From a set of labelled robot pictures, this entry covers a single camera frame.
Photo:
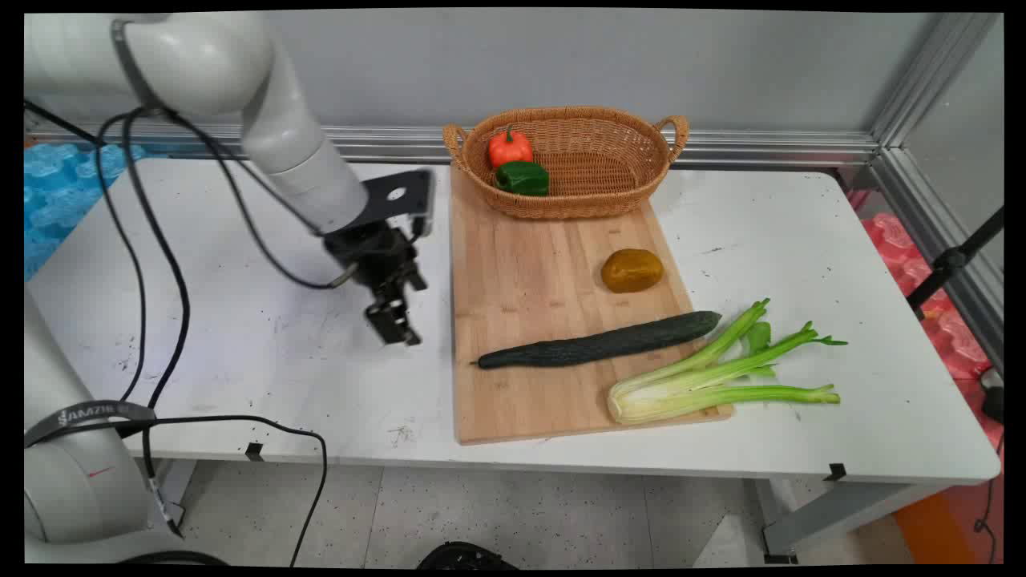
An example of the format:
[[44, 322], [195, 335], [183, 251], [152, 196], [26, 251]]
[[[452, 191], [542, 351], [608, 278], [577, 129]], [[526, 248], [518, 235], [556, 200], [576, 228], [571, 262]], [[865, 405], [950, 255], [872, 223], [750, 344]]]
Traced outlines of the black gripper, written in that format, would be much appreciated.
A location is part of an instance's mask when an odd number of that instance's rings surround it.
[[370, 288], [374, 296], [364, 317], [385, 344], [422, 343], [410, 323], [406, 300], [407, 285], [415, 291], [426, 288], [417, 262], [417, 239], [385, 220], [324, 236], [324, 248], [343, 267], [343, 281]]

